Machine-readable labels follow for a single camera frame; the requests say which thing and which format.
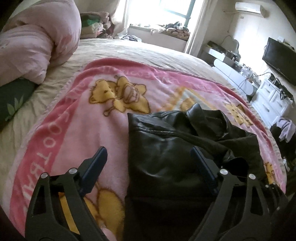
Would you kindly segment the black leather jacket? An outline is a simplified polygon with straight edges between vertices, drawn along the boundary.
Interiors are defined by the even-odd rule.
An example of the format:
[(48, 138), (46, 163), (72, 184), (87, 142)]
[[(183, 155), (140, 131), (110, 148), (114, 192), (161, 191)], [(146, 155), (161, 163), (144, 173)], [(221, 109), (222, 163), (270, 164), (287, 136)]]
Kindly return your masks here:
[(257, 137), (221, 111), (195, 104), (187, 111), (129, 114), (128, 132), (124, 240), (191, 240), (215, 199), (191, 157), (194, 147), (233, 175), (254, 174), (273, 219), (281, 191), (268, 185)]

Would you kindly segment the pile of folded clothes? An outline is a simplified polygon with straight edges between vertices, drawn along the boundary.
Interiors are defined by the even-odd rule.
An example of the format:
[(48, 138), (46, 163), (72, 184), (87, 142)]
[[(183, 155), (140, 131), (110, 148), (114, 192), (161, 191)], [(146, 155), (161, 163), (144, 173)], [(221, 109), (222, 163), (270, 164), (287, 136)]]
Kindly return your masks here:
[(108, 12), (90, 11), (80, 14), (81, 35), (80, 39), (112, 39), (114, 24)]

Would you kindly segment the clothes on window sill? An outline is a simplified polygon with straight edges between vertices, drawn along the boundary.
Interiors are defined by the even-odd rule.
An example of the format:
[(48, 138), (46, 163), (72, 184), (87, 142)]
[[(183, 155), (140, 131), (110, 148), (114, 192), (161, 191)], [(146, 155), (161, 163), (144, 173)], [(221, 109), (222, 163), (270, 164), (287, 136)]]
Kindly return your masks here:
[(150, 31), (151, 35), (164, 34), (187, 41), (190, 36), (190, 31), (187, 27), (184, 27), (180, 22), (173, 24), (157, 25)]

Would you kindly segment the beige bed sheet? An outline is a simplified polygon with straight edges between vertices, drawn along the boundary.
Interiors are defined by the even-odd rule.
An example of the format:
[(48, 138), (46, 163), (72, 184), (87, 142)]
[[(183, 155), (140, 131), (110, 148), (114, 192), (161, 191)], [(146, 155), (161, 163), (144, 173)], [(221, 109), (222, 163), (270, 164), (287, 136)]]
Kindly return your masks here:
[(1, 130), (1, 197), (5, 196), (9, 172), (23, 139), (44, 114), (61, 90), (67, 88), (76, 72), (89, 62), (102, 58), (120, 58), (156, 68), (171, 69), (199, 76), (239, 92), (203, 60), (168, 48), (123, 40), (81, 40), (76, 52), (61, 66), (48, 70), (45, 81)]

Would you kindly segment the lilac garment on chair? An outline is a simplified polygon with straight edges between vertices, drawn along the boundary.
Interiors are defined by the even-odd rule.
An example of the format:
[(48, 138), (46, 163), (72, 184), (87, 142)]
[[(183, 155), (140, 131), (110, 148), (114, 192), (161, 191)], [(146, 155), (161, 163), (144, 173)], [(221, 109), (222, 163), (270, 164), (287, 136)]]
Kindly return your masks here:
[(276, 126), (281, 129), (279, 141), (288, 143), (295, 134), (295, 124), (290, 119), (279, 118), (276, 122)]

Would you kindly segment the pink cartoon fleece blanket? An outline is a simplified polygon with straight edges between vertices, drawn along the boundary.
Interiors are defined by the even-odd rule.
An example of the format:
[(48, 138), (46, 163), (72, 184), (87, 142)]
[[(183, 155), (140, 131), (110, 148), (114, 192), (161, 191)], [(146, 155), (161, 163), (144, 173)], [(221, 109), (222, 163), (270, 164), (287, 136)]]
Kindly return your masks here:
[[(246, 101), (212, 80), (112, 58), (87, 64), (23, 140), (2, 202), (13, 227), (25, 238), (27, 211), (42, 173), (65, 174), (105, 147), (107, 162), (84, 200), (107, 240), (124, 240), (130, 183), (128, 115), (187, 111), (195, 104), (221, 111), (231, 124), (256, 135), (268, 185), (281, 191), (273, 214), (273, 236), (287, 204), (287, 176), (273, 137)], [(70, 230), (78, 233), (64, 194), (59, 197)]]

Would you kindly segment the white drawer cabinet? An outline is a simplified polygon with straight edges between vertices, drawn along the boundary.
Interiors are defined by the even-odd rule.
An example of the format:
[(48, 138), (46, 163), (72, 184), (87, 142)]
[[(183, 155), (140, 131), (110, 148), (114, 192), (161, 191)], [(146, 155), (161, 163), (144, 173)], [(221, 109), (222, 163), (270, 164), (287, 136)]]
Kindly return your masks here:
[(268, 79), (262, 80), (250, 103), (268, 128), (293, 109), (293, 101), (288, 97), (283, 99), (280, 89)]

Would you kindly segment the dark green leaf pillow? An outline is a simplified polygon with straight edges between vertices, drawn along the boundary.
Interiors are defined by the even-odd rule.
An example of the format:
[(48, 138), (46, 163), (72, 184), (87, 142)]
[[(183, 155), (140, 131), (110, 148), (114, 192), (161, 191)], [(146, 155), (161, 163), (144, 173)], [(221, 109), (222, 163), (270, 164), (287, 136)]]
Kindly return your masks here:
[(38, 84), (24, 78), (18, 78), (1, 86), (1, 131), (38, 86)]

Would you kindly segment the white rounded desk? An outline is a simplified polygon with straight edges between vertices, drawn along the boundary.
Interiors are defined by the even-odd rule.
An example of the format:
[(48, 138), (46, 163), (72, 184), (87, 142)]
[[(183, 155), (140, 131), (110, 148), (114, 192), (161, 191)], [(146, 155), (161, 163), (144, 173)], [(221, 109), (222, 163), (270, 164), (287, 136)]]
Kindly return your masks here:
[(235, 65), (234, 61), (207, 45), (203, 46), (200, 58), (227, 80), (240, 94), (246, 97), (248, 102), (251, 101), (256, 88), (245, 76), (233, 68)]

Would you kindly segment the pink quilted duvet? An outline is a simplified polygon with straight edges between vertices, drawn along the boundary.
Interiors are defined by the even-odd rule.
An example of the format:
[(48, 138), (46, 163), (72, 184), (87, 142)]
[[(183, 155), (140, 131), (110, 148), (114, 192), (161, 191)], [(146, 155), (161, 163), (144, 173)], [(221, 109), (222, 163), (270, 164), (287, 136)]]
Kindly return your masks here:
[(41, 84), (48, 68), (74, 54), (80, 34), (74, 1), (39, 1), (19, 12), (1, 31), (1, 85), (18, 78)]

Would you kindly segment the white curtain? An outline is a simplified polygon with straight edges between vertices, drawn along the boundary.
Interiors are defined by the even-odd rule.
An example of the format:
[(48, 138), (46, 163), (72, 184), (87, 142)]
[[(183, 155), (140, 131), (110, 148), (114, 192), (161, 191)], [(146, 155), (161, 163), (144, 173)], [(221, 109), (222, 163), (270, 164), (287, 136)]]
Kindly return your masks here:
[(184, 53), (191, 54), (194, 47), (194, 41), (198, 32), (199, 27), (202, 24), (202, 20), (204, 17), (204, 14), (208, 10), (208, 6), (211, 4), (211, 1), (195, 1), (191, 19), (190, 19), (190, 25), (189, 25), (189, 39), (187, 40), (187, 44), (184, 49)]

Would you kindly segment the white air conditioner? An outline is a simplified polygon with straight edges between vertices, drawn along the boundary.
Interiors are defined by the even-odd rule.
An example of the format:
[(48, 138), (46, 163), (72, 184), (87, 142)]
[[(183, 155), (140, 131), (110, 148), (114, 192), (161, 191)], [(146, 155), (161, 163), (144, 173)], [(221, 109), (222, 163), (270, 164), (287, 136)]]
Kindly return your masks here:
[(262, 18), (267, 15), (266, 9), (260, 4), (236, 2), (235, 9), (240, 13), (253, 14)]

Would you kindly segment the black wall television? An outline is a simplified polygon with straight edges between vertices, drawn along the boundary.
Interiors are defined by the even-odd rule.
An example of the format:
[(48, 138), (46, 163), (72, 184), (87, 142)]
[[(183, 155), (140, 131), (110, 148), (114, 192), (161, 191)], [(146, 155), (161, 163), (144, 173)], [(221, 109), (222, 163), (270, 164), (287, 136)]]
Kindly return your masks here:
[(277, 40), (268, 38), (262, 60), (295, 86), (295, 51)]

